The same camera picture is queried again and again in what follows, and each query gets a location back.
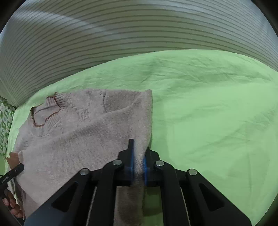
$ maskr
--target folded sweater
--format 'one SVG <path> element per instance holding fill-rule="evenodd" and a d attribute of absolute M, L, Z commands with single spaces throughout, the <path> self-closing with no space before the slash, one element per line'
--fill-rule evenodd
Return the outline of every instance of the folded sweater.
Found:
<path fill-rule="evenodd" d="M 143 158 L 152 128 L 152 93 L 79 90 L 47 97 L 30 110 L 13 152 L 25 165 L 17 177 L 28 217 L 80 169 L 97 170 L 134 139 L 135 181 L 118 187 L 114 225 L 140 225 Z"/>

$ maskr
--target silver screw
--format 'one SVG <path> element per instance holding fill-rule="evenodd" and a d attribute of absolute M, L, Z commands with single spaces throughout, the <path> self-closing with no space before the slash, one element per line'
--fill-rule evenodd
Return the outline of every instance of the silver screw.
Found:
<path fill-rule="evenodd" d="M 114 166 L 119 166 L 120 164 L 122 164 L 123 162 L 121 161 L 121 160 L 119 160 L 119 159 L 116 159 L 116 160 L 114 160 L 113 161 L 113 165 Z"/>
<path fill-rule="evenodd" d="M 155 162 L 155 164 L 156 164 L 157 166 L 163 166 L 163 165 L 164 165 L 164 162 L 161 161 L 161 160 L 158 160 L 158 161 Z"/>
<path fill-rule="evenodd" d="M 191 176 L 195 176 L 197 174 L 197 171 L 195 169 L 190 169 L 188 170 L 188 173 L 191 175 Z"/>
<path fill-rule="evenodd" d="M 79 173 L 80 173 L 81 175 L 85 176 L 85 175 L 87 175 L 87 174 L 89 173 L 89 170 L 86 169 L 86 168 L 84 168 L 84 169 L 80 170 Z"/>

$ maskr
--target green bed sheet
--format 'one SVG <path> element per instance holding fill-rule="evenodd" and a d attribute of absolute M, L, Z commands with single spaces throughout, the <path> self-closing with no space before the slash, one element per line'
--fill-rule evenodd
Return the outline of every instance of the green bed sheet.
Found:
<path fill-rule="evenodd" d="M 252 225 L 272 204 L 278 191 L 278 73 L 270 67 L 213 50 L 162 51 L 110 61 L 49 85 L 20 106 L 8 151 L 31 107 L 56 91 L 85 88 L 152 89 L 151 148 L 161 159 L 180 170 L 197 169 Z M 144 221 L 162 225 L 162 214 Z"/>

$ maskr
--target beige sweater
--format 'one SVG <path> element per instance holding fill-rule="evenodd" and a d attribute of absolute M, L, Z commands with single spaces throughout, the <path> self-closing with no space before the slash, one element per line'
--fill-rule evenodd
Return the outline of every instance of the beige sweater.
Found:
<path fill-rule="evenodd" d="M 26 217 L 80 169 L 96 170 L 135 141 L 135 183 L 118 188 L 114 225 L 142 219 L 143 157 L 150 142 L 152 94 L 80 90 L 55 94 L 31 109 L 14 147 L 25 165 L 17 177 Z"/>

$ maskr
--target wrinkled sheet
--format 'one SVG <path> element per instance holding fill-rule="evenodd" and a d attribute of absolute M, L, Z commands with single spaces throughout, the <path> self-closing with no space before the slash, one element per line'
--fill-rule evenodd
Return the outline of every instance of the wrinkled sheet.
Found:
<path fill-rule="evenodd" d="M 84 88 L 152 89 L 151 149 L 177 169 L 197 169 L 252 225 L 270 207 L 278 191 L 278 73 L 270 67 L 216 50 L 110 61 L 41 89 L 17 108 L 8 150 L 31 107 L 56 91 Z M 162 214 L 144 221 L 162 225 Z"/>

